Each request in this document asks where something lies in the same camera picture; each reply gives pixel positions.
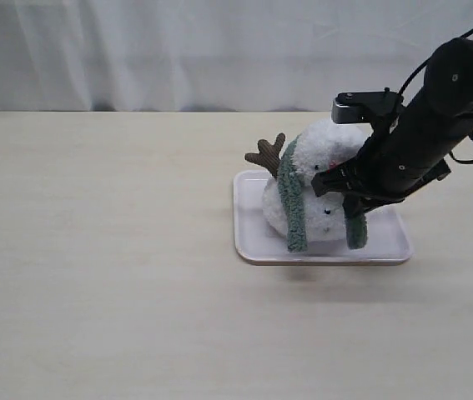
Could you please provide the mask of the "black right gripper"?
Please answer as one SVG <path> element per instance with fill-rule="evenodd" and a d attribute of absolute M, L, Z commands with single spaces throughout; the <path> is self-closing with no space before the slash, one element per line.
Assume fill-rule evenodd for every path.
<path fill-rule="evenodd" d="M 343 193 L 347 219 L 355 219 L 386 204 L 400 203 L 425 185 L 446 178 L 445 156 L 451 136 L 445 127 L 400 124 L 355 160 L 316 173 L 311 187 L 316 197 Z"/>

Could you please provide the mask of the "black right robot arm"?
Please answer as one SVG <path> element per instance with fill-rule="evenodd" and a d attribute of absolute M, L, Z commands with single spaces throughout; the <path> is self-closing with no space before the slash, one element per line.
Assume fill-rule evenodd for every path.
<path fill-rule="evenodd" d="M 473 141 L 473 28 L 440 45 L 417 69 L 417 94 L 403 91 L 341 92 L 337 124 L 368 123 L 371 135 L 348 160 L 311 180 L 316 197 L 340 193 L 348 218 L 401 203 L 450 174 L 445 157 L 465 138 Z"/>

